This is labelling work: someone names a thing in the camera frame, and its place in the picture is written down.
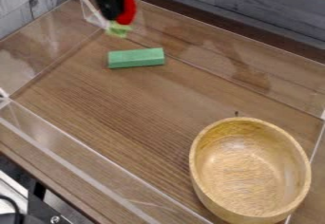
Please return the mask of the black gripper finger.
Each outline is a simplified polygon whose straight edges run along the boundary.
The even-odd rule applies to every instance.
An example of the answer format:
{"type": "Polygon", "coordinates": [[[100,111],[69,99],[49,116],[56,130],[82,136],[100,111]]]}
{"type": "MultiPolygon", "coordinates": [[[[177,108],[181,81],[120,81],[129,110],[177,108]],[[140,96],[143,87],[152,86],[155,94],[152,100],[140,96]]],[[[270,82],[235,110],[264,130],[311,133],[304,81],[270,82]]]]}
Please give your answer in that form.
{"type": "Polygon", "coordinates": [[[112,19],[110,0],[94,0],[101,14],[106,20],[112,19]]]}
{"type": "Polygon", "coordinates": [[[117,18],[117,16],[122,12],[122,0],[113,0],[112,7],[113,7],[113,16],[112,16],[112,19],[114,20],[117,18]]]}

